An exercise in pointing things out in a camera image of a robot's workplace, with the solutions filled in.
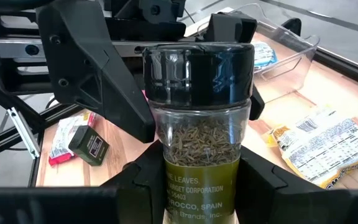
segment wooden surface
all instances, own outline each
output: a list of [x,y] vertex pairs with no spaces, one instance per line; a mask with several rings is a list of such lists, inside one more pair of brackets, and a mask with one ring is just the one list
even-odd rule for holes
[[[292,54],[277,43],[269,45],[276,50],[278,57]],[[249,122],[242,144],[291,172],[278,149],[268,148],[261,135],[278,124],[294,123],[305,117],[316,105],[330,105],[358,123],[358,83],[316,62],[311,64],[303,88],[298,91],[291,92],[285,88],[285,85],[294,81],[293,75],[281,78],[272,82],[274,86],[272,83],[257,83],[262,96],[275,100],[266,104],[258,121]],[[98,186],[120,172],[124,164],[136,159],[150,145],[142,144],[109,121],[100,118],[96,123],[96,130],[110,144],[103,164],[91,167],[76,158],[51,167],[48,155],[56,128],[57,125],[54,125],[45,131],[37,186]],[[335,188],[358,189],[358,169],[341,179]]]

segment glass spice jar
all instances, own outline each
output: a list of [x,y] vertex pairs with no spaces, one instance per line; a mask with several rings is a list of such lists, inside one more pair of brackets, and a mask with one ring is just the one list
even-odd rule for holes
[[235,222],[253,67],[250,44],[173,44],[144,51],[145,93],[164,145],[167,223]]

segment candy wrapper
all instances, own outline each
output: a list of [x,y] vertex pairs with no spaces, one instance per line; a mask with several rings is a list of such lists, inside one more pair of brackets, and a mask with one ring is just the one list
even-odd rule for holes
[[93,128],[95,121],[96,113],[89,111],[78,116],[61,119],[59,121],[55,137],[52,141],[52,150],[49,154],[49,164],[53,166],[74,158],[75,154],[69,150],[68,145],[76,130],[82,125],[88,125]]
[[358,168],[358,125],[330,107],[273,129],[268,142],[296,174],[324,189]]

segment spice label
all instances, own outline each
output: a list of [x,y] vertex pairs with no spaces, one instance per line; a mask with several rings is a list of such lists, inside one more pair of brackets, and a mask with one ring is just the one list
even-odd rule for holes
[[169,224],[234,223],[239,159],[204,167],[165,163]]

